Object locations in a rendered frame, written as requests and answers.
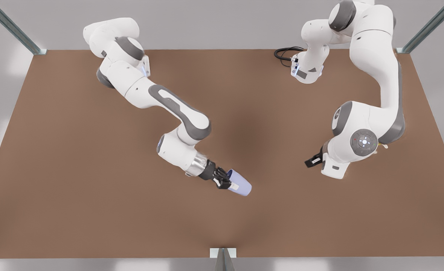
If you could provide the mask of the lavender blue cup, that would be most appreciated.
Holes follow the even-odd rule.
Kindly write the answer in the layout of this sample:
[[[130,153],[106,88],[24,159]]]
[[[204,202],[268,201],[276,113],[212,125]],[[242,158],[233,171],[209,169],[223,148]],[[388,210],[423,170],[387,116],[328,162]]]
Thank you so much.
[[[230,169],[227,172],[227,176],[229,177],[230,185],[232,182],[235,182],[236,184],[239,185],[238,190],[231,190],[229,188],[228,188],[228,190],[230,190],[231,192],[237,193],[239,195],[242,195],[242,196],[247,196],[251,192],[252,185],[243,176],[241,176],[238,172],[234,171],[233,169]]]

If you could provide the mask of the silver frame post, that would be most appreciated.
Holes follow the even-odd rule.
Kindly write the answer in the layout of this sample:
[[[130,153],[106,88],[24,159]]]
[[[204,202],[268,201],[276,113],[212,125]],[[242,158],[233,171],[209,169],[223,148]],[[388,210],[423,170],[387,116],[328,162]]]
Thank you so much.
[[[23,46],[33,55],[46,55],[47,49],[39,48],[34,41],[20,29],[20,27],[0,9],[0,24],[4,26]]]
[[[216,258],[214,271],[235,271],[232,258],[236,257],[236,248],[210,248],[210,258]]]
[[[397,54],[410,54],[425,40],[440,24],[444,22],[444,6],[401,48],[396,48]]]

